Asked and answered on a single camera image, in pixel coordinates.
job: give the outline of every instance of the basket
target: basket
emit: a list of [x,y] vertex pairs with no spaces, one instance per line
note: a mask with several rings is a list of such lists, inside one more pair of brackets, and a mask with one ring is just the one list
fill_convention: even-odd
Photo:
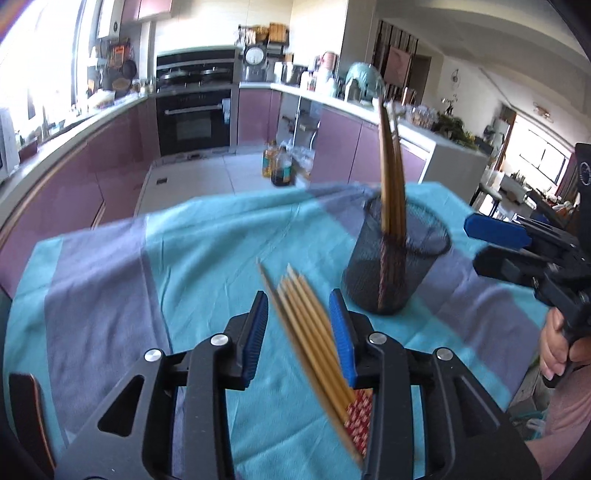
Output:
[[269,41],[276,43],[287,43],[287,25],[282,23],[270,23]]
[[367,312],[392,315],[404,308],[452,242],[433,212],[407,201],[407,237],[401,244],[382,233],[381,207],[379,198],[365,205],[363,227],[343,273],[343,289]]

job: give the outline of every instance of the metal screw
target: metal screw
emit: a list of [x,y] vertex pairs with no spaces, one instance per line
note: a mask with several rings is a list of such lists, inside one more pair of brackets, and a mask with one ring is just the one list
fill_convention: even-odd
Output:
[[147,362],[155,362],[162,358],[162,352],[157,348],[152,348],[144,354],[144,360]]
[[440,348],[437,350],[436,355],[439,360],[443,360],[444,362],[453,358],[453,352],[449,348]]
[[374,332],[371,335],[369,335],[369,341],[374,345],[383,345],[384,343],[386,343],[386,338],[387,337],[383,333],[379,332]]
[[229,340],[230,339],[227,335],[224,335],[223,333],[218,333],[217,335],[212,336],[210,342],[212,343],[212,345],[222,346],[227,344]]

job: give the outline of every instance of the white countertop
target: white countertop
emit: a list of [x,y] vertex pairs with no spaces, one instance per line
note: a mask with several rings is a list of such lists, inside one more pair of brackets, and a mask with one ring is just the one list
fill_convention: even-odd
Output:
[[4,225],[21,199],[53,165],[101,127],[147,98],[137,94],[127,95],[70,131],[40,145],[37,153],[21,163],[0,186],[0,226]]
[[[289,93],[290,95],[300,96],[306,98],[312,102],[318,102],[322,105],[332,107],[343,113],[356,116],[357,118],[374,124],[379,124],[378,113],[374,110],[373,105],[364,105],[359,102],[345,102],[344,100],[330,97],[318,92],[311,92],[299,87],[291,85],[284,85],[282,83],[268,83],[268,82],[240,82],[240,89],[271,89],[277,92]],[[459,150],[469,150],[457,143],[454,143],[447,138],[443,138],[441,135],[437,135],[430,130],[425,128],[415,127],[413,124],[406,120],[400,120],[398,122],[398,133],[402,140],[406,140],[416,147],[420,147],[426,151],[433,151],[435,145],[445,145],[449,148]],[[474,155],[483,155],[482,153],[474,150]]]
[[[362,121],[378,124],[378,114],[373,106],[362,105],[359,102],[345,102],[338,98],[322,95],[318,92],[300,89],[280,83],[241,82],[241,89],[271,89],[290,95],[300,96],[313,102],[321,103],[343,113],[353,115]],[[31,190],[37,182],[60,161],[64,155],[73,151],[92,134],[111,120],[121,115],[135,105],[148,99],[147,95],[130,94],[118,100],[114,106],[106,108],[70,131],[59,135],[49,142],[41,145],[38,152],[32,158],[25,160],[8,179],[0,186],[0,226],[4,225],[12,211],[21,199]],[[415,127],[402,120],[398,124],[398,131],[402,143],[409,149],[421,149],[425,153],[432,153],[437,145],[445,145],[466,151],[467,149],[423,128]]]

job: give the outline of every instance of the window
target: window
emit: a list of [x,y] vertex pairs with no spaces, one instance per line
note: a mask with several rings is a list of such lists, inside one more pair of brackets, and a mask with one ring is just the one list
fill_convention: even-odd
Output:
[[17,131],[43,107],[49,122],[70,110],[86,3],[94,8],[96,0],[33,0],[0,44],[0,105],[9,108]]
[[566,157],[546,140],[528,130],[519,143],[519,156],[539,170],[552,183],[558,184]]

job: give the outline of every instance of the built-in oven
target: built-in oven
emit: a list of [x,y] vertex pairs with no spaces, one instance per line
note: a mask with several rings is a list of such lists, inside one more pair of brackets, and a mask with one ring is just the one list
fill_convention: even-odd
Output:
[[162,156],[235,145],[236,87],[156,98]]

